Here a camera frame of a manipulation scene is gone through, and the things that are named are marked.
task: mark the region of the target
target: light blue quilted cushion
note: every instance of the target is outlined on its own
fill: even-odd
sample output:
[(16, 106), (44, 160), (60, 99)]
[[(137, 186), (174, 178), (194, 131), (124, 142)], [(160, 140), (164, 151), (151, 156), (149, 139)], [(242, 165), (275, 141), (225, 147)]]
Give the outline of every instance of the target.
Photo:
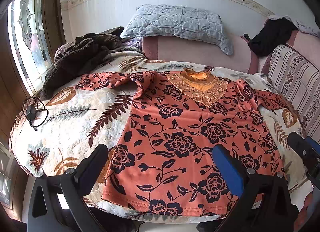
[(141, 5), (121, 38), (158, 35), (200, 40), (218, 45), (227, 55), (233, 53), (232, 42), (218, 14), (185, 6)]

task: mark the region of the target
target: white floor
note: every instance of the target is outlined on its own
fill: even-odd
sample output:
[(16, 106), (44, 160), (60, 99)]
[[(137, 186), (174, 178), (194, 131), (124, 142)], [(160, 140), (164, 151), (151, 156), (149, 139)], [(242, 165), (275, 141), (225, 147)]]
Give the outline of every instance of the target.
[[(27, 182), (26, 191), (24, 194), (23, 200), (23, 209), (22, 209), (22, 221), (27, 223), (28, 221), (28, 211), (29, 211), (29, 202), (31, 198), (31, 192), (33, 185), (35, 183), (35, 177), (29, 177)], [(304, 204), (304, 199), (309, 192), (313, 191), (313, 186), (310, 181), (307, 181), (303, 184), (298, 190), (290, 194), (292, 204), (295, 204), (299, 211), (302, 209)], [(58, 194), (61, 207), (67, 209), (68, 204), (63, 195)], [(158, 223), (143, 223), (139, 228), (139, 232), (165, 232), (165, 231), (176, 231), (176, 232), (197, 232), (197, 224), (183, 224), (183, 225), (174, 225), (174, 224), (158, 224)]]

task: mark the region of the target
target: stained glass window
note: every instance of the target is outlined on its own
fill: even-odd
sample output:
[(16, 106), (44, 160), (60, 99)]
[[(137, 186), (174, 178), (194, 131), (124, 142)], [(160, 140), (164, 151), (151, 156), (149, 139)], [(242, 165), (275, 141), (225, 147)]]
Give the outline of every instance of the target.
[(41, 0), (13, 0), (8, 31), (14, 61), (30, 95), (43, 86), (52, 61), (44, 37)]

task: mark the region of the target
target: striped floral fabric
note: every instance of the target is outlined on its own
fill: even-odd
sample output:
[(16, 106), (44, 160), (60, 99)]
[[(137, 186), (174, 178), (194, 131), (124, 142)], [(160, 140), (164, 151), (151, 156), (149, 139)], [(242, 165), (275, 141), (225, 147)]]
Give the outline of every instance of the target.
[(320, 142), (320, 71), (293, 49), (279, 45), (272, 53), (269, 78), (299, 112), (307, 136)]

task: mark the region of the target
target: screw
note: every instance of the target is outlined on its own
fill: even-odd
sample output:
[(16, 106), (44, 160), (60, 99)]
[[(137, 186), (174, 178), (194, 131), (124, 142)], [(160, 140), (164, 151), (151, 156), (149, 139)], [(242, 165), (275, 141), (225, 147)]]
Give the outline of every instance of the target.
[(277, 172), (277, 176), (279, 177), (279, 178), (283, 178), (283, 173), (281, 173), (281, 172)]
[(249, 173), (249, 174), (255, 174), (256, 171), (255, 171), (255, 169), (253, 169), (253, 168), (248, 168), (248, 169), (247, 169), (247, 173)]
[(75, 169), (74, 169), (74, 168), (69, 168), (69, 169), (66, 170), (66, 174), (68, 174), (68, 175), (71, 175), (71, 174), (73, 174), (74, 172), (75, 172)]

